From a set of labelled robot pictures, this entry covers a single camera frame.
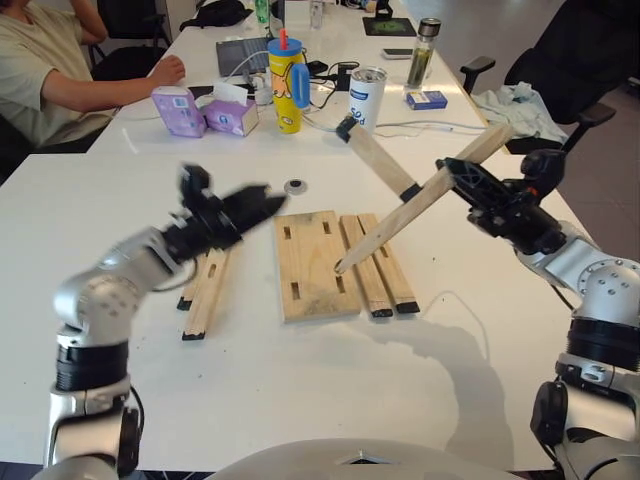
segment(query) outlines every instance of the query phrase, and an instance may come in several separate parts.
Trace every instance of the white cup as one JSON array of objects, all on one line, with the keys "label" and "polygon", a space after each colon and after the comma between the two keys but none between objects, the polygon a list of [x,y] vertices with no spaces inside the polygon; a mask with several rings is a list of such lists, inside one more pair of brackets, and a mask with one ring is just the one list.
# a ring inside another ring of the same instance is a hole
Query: white cup
[{"label": "white cup", "polygon": [[386,83],[387,72],[379,67],[360,67],[351,72],[349,110],[371,134],[376,128]]}]

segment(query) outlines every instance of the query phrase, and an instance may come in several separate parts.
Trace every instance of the table surface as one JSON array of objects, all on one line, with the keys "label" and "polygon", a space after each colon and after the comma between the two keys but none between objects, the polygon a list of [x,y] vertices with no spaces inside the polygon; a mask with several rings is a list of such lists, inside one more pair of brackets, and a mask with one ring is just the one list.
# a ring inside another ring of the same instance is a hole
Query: table surface
[{"label": "table surface", "polygon": [[[425,90],[440,90],[448,100],[446,109],[413,111],[403,100],[403,85],[409,71],[409,60],[386,60],[382,48],[413,48],[412,37],[367,37],[362,26],[364,13],[336,5],[327,5],[323,27],[319,31],[290,28],[289,34],[299,38],[307,48],[309,61],[318,59],[331,65],[338,61],[357,60],[361,65],[384,68],[388,82],[378,118],[379,123],[405,122],[408,120],[435,120],[482,126],[483,120],[469,102],[455,77],[437,54],[431,62],[431,74],[425,81]],[[408,17],[401,4],[394,5],[395,15]],[[183,86],[211,85],[219,79],[215,43],[230,37],[251,38],[260,36],[255,15],[244,23],[225,28],[187,28],[175,40],[167,54],[178,55],[185,63],[187,76]],[[313,86],[312,99],[320,104],[328,93],[326,87]],[[336,92],[327,106],[311,117],[319,123],[335,127],[348,111],[348,93]],[[322,143],[318,131],[309,125],[295,135],[283,135],[278,131],[273,107],[260,109],[260,123],[248,137],[208,130],[203,138],[172,136],[158,118],[151,99],[127,106],[98,138],[91,153],[212,153],[234,157],[237,155],[260,156],[266,150],[273,153],[303,155],[309,150],[332,150]]]},{"label": "table surface", "polygon": [[[224,195],[249,181],[308,191],[283,213],[335,210],[380,218],[399,201],[347,147],[304,159],[259,161],[192,155]],[[419,182],[433,160],[469,138],[430,136],[424,157],[398,160]],[[0,459],[37,463],[55,371],[57,286],[94,265],[114,243],[177,211],[182,155],[29,157],[0,189]],[[517,157],[487,166],[517,176]],[[558,218],[575,216],[557,193]],[[539,385],[554,376],[569,314],[503,241],[465,220],[446,195],[392,240],[422,307],[372,322],[369,314],[283,324],[273,223],[251,232],[231,259],[218,318],[201,342],[182,342],[179,291],[148,297],[131,340],[129,370],[147,426],[140,467],[217,470],[269,446],[311,438],[407,441],[499,468],[548,465],[529,432]]]}]

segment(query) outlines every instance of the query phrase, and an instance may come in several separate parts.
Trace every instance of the black bag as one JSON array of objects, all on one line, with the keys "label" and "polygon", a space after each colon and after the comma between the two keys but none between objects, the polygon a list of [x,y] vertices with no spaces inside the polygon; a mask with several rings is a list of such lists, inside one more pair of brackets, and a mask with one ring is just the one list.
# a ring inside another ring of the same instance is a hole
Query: black bag
[{"label": "black bag", "polygon": [[198,9],[196,18],[180,25],[180,31],[186,27],[230,27],[247,18],[253,10],[244,8],[240,0],[217,0]]}]

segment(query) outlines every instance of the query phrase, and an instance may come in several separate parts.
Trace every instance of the person's hand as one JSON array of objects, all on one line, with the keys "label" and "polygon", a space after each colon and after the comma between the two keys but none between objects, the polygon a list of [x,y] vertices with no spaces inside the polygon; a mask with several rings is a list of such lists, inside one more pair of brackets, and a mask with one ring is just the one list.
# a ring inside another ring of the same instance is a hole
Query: person's hand
[{"label": "person's hand", "polygon": [[158,62],[151,74],[158,86],[175,85],[185,76],[184,63],[175,55],[169,55]]}]

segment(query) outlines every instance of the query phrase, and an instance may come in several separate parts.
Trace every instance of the light blue cloth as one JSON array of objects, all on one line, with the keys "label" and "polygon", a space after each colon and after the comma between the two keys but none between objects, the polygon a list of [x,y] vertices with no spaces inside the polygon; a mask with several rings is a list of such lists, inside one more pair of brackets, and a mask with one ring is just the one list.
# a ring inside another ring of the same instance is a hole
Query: light blue cloth
[{"label": "light blue cloth", "polygon": [[544,101],[528,83],[503,85],[496,92],[490,90],[471,95],[489,123],[508,123],[516,131],[515,138],[546,138],[564,143],[568,135],[558,127]]}]

